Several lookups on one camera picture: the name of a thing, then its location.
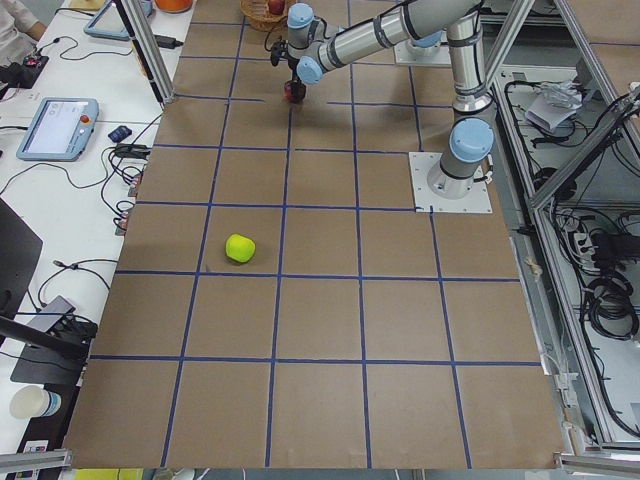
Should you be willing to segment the dark red apple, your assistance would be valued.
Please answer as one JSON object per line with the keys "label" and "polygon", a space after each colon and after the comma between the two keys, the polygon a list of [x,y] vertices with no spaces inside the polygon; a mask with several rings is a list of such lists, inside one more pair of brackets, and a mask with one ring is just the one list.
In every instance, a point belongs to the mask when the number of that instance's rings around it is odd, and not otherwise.
{"label": "dark red apple", "polygon": [[284,85],[284,98],[292,104],[301,103],[306,97],[307,87],[303,82],[289,80]]}

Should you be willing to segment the aluminium frame post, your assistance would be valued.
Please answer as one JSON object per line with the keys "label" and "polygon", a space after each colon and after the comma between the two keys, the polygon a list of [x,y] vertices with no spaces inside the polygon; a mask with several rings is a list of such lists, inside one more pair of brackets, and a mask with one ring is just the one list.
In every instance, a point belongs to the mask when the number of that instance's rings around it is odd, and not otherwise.
{"label": "aluminium frame post", "polygon": [[161,105],[172,103],[175,89],[140,2],[115,0],[114,3],[156,100]]}

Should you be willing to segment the red yellow apple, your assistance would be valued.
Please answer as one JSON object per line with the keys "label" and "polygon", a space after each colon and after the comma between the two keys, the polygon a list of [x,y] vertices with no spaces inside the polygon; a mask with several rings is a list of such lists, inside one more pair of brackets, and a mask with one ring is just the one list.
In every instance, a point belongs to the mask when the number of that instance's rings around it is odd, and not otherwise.
{"label": "red yellow apple", "polygon": [[282,15],[285,9],[285,0],[268,0],[268,10],[271,15]]}

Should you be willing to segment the woven wicker basket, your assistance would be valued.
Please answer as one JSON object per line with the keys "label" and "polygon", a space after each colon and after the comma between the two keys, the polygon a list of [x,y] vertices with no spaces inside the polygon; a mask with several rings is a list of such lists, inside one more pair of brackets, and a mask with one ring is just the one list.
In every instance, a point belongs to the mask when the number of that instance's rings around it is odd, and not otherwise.
{"label": "woven wicker basket", "polygon": [[268,0],[241,0],[240,9],[249,25],[256,31],[266,32],[272,27],[278,27],[284,20],[294,1],[286,1],[282,15],[271,15],[267,5]]}

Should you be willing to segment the green apple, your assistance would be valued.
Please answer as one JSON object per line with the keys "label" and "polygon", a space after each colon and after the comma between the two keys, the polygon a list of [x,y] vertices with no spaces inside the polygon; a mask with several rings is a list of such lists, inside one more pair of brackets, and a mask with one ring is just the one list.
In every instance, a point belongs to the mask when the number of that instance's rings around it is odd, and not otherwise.
{"label": "green apple", "polygon": [[225,254],[228,259],[244,264],[249,262],[256,253],[256,243],[241,234],[231,234],[225,242]]}

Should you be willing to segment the blue teach pendant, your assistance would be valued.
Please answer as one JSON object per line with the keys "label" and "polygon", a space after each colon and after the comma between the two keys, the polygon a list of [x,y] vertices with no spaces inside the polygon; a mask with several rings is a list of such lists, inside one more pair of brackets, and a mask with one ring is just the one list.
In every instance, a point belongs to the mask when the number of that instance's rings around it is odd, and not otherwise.
{"label": "blue teach pendant", "polygon": [[25,161],[77,160],[94,131],[99,111],[93,98],[44,98],[16,157]]}
{"label": "blue teach pendant", "polygon": [[124,25],[114,1],[106,1],[84,26],[86,35],[94,38],[126,41],[130,32]]}

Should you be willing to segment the black power adapter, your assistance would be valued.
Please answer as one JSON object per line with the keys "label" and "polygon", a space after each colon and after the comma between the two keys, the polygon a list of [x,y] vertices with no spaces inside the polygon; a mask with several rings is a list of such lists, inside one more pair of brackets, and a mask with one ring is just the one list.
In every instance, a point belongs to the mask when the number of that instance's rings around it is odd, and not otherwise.
{"label": "black power adapter", "polygon": [[182,41],[170,36],[155,34],[154,39],[160,48],[176,49],[184,45]]}

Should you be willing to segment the black monitor stand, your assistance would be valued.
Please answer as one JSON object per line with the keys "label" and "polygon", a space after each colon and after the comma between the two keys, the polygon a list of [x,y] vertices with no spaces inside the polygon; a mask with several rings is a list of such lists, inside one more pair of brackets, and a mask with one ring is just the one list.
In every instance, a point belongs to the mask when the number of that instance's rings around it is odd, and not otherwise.
{"label": "black monitor stand", "polygon": [[75,385],[98,327],[75,316],[75,307],[57,296],[27,323],[16,320],[27,296],[43,242],[6,203],[1,203],[1,338],[24,344],[11,380],[17,383]]}

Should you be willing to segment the orange bucket with lid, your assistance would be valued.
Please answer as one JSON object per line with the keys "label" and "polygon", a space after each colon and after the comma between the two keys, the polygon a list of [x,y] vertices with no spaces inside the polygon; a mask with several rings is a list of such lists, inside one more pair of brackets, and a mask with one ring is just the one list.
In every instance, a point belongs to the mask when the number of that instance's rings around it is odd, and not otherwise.
{"label": "orange bucket with lid", "polygon": [[193,0],[155,0],[158,9],[165,13],[177,14],[188,11],[193,6]]}

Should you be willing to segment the white paper cup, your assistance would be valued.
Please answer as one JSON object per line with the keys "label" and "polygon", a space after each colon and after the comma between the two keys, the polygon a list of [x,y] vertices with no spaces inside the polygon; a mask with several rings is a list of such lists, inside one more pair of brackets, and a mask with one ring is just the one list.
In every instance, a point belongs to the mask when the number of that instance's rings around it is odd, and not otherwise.
{"label": "white paper cup", "polygon": [[53,416],[62,406],[62,397],[37,385],[18,390],[9,404],[9,412],[16,419]]}

